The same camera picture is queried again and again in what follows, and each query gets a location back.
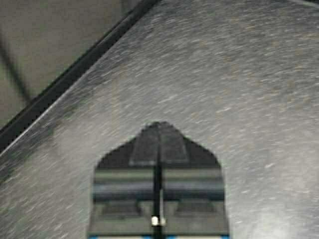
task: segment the black rubber edge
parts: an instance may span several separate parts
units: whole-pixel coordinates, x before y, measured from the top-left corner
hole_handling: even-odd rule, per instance
[[[160,0],[141,0],[132,11],[0,130],[0,153],[18,138],[79,77]]]

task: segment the brushed metal surface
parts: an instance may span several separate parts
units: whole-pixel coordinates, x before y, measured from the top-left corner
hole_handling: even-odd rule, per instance
[[[85,238],[94,165],[166,120],[223,165],[234,239],[319,238],[318,46],[314,8],[163,0],[1,156],[0,237]]]

